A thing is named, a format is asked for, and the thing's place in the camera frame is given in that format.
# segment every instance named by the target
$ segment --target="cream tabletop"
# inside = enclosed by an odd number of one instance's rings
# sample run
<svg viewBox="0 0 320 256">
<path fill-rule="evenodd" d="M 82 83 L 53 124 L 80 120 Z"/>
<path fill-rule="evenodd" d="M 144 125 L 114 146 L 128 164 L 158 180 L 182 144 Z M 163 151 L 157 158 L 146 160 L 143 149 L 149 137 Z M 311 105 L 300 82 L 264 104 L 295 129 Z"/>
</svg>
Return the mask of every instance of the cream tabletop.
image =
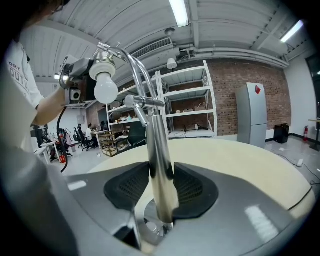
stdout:
<svg viewBox="0 0 320 256">
<path fill-rule="evenodd" d="M 246 180 L 287 210 L 301 201 L 290 210 L 295 218 L 310 212 L 316 202 L 313 191 L 308 193 L 311 186 L 303 175 L 280 156 L 262 148 L 207 138 L 169 140 L 168 146 L 173 163 L 199 166 Z M 89 173 L 146 161 L 148 150 L 145 145 L 106 160 Z"/>
</svg>

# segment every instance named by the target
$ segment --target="fire extinguisher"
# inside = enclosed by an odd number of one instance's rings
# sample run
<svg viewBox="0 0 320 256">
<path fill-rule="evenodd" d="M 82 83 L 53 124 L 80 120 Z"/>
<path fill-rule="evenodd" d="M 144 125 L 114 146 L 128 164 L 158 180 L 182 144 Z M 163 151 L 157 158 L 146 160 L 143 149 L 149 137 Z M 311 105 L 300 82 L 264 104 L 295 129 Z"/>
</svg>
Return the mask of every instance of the fire extinguisher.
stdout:
<svg viewBox="0 0 320 256">
<path fill-rule="evenodd" d="M 308 140 L 308 126 L 304 127 L 303 133 L 303 141 L 306 142 Z"/>
</svg>

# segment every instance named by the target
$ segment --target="gray refrigerator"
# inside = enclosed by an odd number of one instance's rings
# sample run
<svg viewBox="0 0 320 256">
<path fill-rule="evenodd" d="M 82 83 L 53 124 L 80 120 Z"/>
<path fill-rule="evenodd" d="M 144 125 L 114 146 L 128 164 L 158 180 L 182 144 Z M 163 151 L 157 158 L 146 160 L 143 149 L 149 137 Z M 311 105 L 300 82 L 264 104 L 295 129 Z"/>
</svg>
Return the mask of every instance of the gray refrigerator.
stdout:
<svg viewBox="0 0 320 256">
<path fill-rule="evenodd" d="M 236 90 L 237 141 L 264 148 L 267 134 L 267 103 L 264 86 L 247 82 Z"/>
</svg>

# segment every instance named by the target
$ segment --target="white t-shirt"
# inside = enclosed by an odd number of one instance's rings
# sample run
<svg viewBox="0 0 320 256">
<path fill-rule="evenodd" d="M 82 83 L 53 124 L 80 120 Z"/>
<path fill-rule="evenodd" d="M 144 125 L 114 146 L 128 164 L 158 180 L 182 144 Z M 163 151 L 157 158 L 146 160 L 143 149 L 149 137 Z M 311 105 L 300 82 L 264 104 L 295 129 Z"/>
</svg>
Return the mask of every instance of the white t-shirt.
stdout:
<svg viewBox="0 0 320 256">
<path fill-rule="evenodd" d="M 86 129 L 85 137 L 88 137 L 88 140 L 92 140 L 91 129 L 90 128 Z"/>
<path fill-rule="evenodd" d="M 4 60 L 14 83 L 32 107 L 36 108 L 44 97 L 38 90 L 26 51 L 22 44 L 12 41 L 5 54 Z M 30 132 L 25 135 L 21 147 L 27 152 L 34 151 Z"/>
</svg>

